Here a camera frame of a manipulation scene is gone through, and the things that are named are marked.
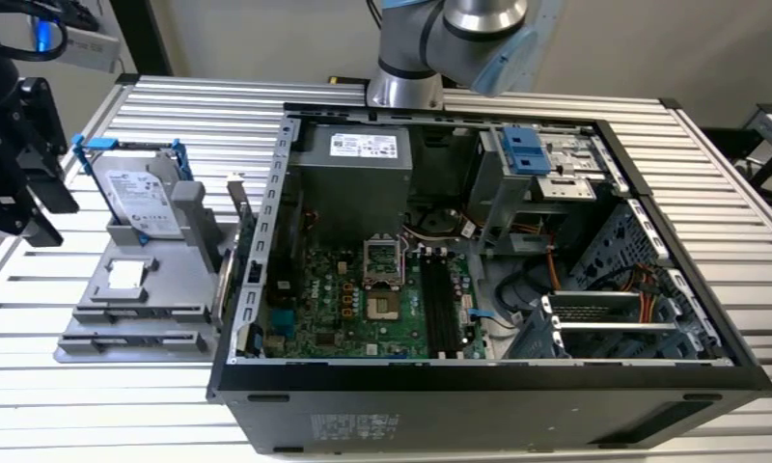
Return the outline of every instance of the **label on power supply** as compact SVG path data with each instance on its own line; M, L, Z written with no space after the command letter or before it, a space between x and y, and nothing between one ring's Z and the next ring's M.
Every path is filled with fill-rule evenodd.
M333 135L330 155L398 159L398 137L394 135L337 133Z

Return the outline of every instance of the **sticker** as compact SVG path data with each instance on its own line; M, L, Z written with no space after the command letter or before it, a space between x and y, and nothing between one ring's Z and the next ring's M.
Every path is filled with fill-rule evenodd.
M461 234L466 238L471 238L473 234L475 234L475 224L473 224L471 220L466 221L466 225L463 226L463 230L461 230Z
M333 135L330 155L398 159L398 137L394 135L337 133Z
M106 177L131 225L155 238L182 237L160 179L148 172L130 171L108 171Z
M395 438L398 414L313 415L313 436L317 441L386 441Z

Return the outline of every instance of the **white label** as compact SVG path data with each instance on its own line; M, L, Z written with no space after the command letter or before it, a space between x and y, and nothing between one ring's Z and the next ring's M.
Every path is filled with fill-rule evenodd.
M330 155L398 159L398 137L394 135L337 133L333 135Z
M463 230L461 230L461 234L466 238L471 238L473 234L475 234L475 224L473 224L471 220L466 221L466 225L463 226Z
M154 238L182 237L160 179L130 171L108 171L106 177L131 225Z
M110 289L138 289L143 284L143 260L114 260L108 272Z

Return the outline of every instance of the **wire bundle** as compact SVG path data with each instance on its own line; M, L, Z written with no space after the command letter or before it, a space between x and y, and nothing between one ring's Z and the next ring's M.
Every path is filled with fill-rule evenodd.
M637 283L641 279L642 284L638 287L641 300L639 323L651 323L655 304L658 303L658 295L647 294L649 291L646 291L647 287L655 286L655 271L649 265L637 263L635 265L621 267L613 270L602 278L593 282L586 290L594 291L601 289L618 275L629 271L633 271L630 274L630 279L621 286L619 290L625 292L631 291L637 287Z

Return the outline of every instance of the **green circuit board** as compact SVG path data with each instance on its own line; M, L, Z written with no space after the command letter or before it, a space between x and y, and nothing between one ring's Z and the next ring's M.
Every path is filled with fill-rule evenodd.
M315 247L307 252L303 294L295 310L294 335L285 347L268 349L287 358L429 359L423 312L421 257L407 254L406 281L399 291L363 284L363 249ZM449 260L454 287L473 295L466 261ZM454 294L459 322L461 300ZM463 348L465 358L486 358L478 324L475 341ZM461 326L465 336L466 326Z

